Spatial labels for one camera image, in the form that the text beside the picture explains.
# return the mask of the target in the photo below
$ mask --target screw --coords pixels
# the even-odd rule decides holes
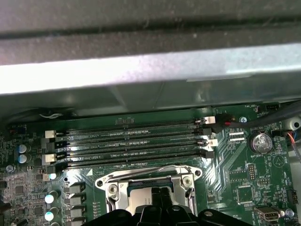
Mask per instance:
[[[205,215],[206,217],[212,217],[212,216],[213,216],[213,213],[210,212],[210,211],[206,211],[206,212],[204,213],[204,215]]]
[[[118,188],[117,188],[116,185],[110,185],[110,186],[109,186],[109,193],[111,193],[111,194],[116,194],[117,191],[118,191]]]
[[[173,206],[173,211],[179,211],[180,210],[180,207],[178,206]]]
[[[189,187],[192,184],[192,181],[189,177],[184,177],[183,178],[183,184],[185,187]]]
[[[12,172],[14,172],[14,171],[15,171],[15,167],[14,167],[14,166],[8,165],[8,166],[6,167],[6,172],[7,172],[7,173],[12,173]]]
[[[239,118],[239,122],[247,122],[248,119],[246,119],[246,117],[240,117]]]

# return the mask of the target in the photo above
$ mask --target mounting screw hole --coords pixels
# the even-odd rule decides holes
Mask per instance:
[[[180,207],[178,207],[178,206],[173,206],[173,211],[180,211]]]
[[[212,216],[213,216],[213,213],[210,212],[210,211],[206,211],[206,212],[204,213],[204,215],[205,215],[206,217],[212,217]]]
[[[197,170],[197,171],[195,172],[195,174],[196,174],[196,176],[199,176],[199,175],[201,175],[201,172],[200,172],[199,170]]]
[[[99,180],[99,181],[97,182],[97,186],[101,187],[102,185],[103,185],[103,182],[102,182],[101,180]]]

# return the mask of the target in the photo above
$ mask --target integrated circuit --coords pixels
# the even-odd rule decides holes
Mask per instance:
[[[247,170],[238,170],[229,172],[230,182],[241,182],[248,180]]]
[[[34,208],[34,214],[35,215],[43,215],[43,208],[42,207]]]
[[[239,205],[253,202],[254,196],[251,186],[240,186],[236,189],[236,192]]]
[[[24,187],[23,186],[17,186],[15,188],[16,194],[23,194],[24,193]]]
[[[43,175],[42,174],[37,174],[36,175],[36,179],[37,180],[42,180],[43,179]]]

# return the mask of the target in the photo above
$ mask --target metal frame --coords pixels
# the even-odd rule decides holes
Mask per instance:
[[[153,173],[170,172],[167,176],[150,177]],[[135,179],[137,176],[145,175],[146,178]],[[119,170],[98,178],[95,186],[105,191],[107,200],[107,211],[118,209],[126,210],[129,207],[128,188],[130,183],[159,181],[168,179],[173,184],[171,194],[175,205],[186,206],[197,216],[197,201],[195,199],[195,180],[202,176],[202,170],[187,165],[166,165],[152,168]]]

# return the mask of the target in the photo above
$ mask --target cable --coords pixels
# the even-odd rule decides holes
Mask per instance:
[[[279,108],[277,111],[264,115],[248,122],[226,122],[225,125],[233,128],[254,128],[273,124],[282,120],[290,119],[301,114],[301,101]]]
[[[63,116],[63,114],[61,114],[61,113],[54,113],[54,114],[52,114],[50,116],[39,114],[39,116],[41,116],[41,117],[43,117],[45,119],[56,119],[56,118],[58,118],[60,116]]]
[[[298,147],[297,147],[297,145],[296,145],[296,143],[295,143],[295,140],[294,140],[294,138],[293,138],[293,136],[292,136],[291,133],[287,133],[287,134],[288,134],[288,136],[289,136],[290,139],[291,139],[291,142],[292,142],[292,148],[293,148],[293,150],[295,151],[295,154],[296,154],[297,158],[299,159],[299,162],[301,163],[301,154],[300,154],[300,152],[299,152],[299,150],[298,150]]]

